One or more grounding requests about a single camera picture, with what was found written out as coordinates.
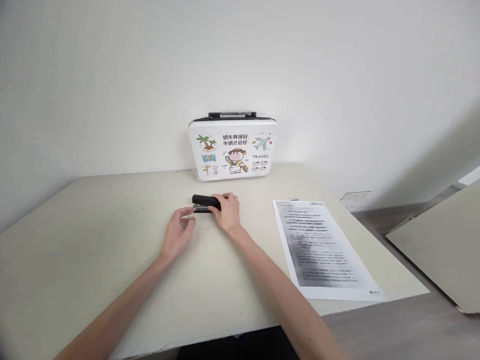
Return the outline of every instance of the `floor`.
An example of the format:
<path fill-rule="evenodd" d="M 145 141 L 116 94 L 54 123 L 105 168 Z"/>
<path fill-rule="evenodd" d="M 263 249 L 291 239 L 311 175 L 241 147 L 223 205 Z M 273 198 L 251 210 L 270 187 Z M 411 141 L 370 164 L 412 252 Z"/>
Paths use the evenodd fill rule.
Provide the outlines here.
<path fill-rule="evenodd" d="M 451 187 L 428 203 L 353 213 L 430 293 L 325 316 L 352 359 L 480 359 L 480 318 L 456 310 L 455 304 L 385 238 L 410 215 L 428 210 L 457 191 Z M 148 359 L 164 358 L 152 355 Z"/>

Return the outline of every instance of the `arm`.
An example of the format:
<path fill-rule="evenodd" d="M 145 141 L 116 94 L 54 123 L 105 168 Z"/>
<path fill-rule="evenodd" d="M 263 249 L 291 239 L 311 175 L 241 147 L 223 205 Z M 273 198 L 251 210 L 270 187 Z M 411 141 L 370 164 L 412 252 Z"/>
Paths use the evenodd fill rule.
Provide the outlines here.
<path fill-rule="evenodd" d="M 116 298 L 93 322 L 58 354 L 55 360 L 107 359 L 122 338 L 140 306 L 154 289 L 165 271 L 187 246 L 195 226 L 193 207 L 173 213 L 166 228 L 160 255 L 123 294 Z"/>
<path fill-rule="evenodd" d="M 221 211 L 213 206 L 208 209 L 243 252 L 298 357 L 302 360 L 346 359 L 320 315 L 241 226 L 238 198 L 231 192 L 212 196 L 220 201 Z"/>

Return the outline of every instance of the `paper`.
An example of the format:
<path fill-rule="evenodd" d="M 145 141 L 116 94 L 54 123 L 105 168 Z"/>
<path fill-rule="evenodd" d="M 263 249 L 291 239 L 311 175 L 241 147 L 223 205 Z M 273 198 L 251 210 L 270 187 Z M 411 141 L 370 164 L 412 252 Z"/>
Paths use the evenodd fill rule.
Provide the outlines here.
<path fill-rule="evenodd" d="M 291 281 L 307 299 L 383 301 L 323 202 L 273 201 Z"/>

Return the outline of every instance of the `cartoon character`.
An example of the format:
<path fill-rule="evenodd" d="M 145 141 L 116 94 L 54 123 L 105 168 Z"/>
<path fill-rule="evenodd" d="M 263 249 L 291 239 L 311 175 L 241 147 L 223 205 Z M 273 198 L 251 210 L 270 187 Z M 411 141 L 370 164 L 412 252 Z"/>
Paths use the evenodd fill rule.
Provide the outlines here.
<path fill-rule="evenodd" d="M 267 137 L 266 139 L 261 139 L 259 137 L 256 137 L 255 138 L 257 141 L 259 141 L 259 143 L 257 145 L 253 145 L 257 150 L 259 149 L 259 147 L 263 146 L 263 150 L 265 150 L 265 148 L 267 147 L 267 142 L 270 140 L 269 137 Z"/>
<path fill-rule="evenodd" d="M 211 151 L 211 150 L 215 150 L 215 148 L 213 147 L 213 144 L 216 144 L 217 142 L 215 140 L 209 140 L 210 136 L 202 136 L 202 135 L 198 135 L 198 137 L 196 138 L 197 140 L 200 140 L 200 144 L 203 142 L 205 144 L 205 147 L 203 148 L 204 151 Z"/>
<path fill-rule="evenodd" d="M 236 174 L 248 171 L 248 167 L 242 162 L 244 156 L 247 155 L 245 150 L 234 148 L 228 152 L 228 156 L 225 156 L 225 161 L 230 164 L 230 173 Z"/>

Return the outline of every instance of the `black stapler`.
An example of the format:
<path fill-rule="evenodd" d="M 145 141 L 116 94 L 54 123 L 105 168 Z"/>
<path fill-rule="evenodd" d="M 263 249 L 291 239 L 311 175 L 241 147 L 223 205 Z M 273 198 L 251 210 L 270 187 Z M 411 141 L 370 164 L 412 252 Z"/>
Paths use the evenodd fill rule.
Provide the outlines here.
<path fill-rule="evenodd" d="M 218 210 L 222 211 L 220 201 L 212 196 L 193 195 L 191 197 L 191 202 L 195 209 L 194 213 L 211 213 L 208 209 L 209 206 L 216 207 Z"/>

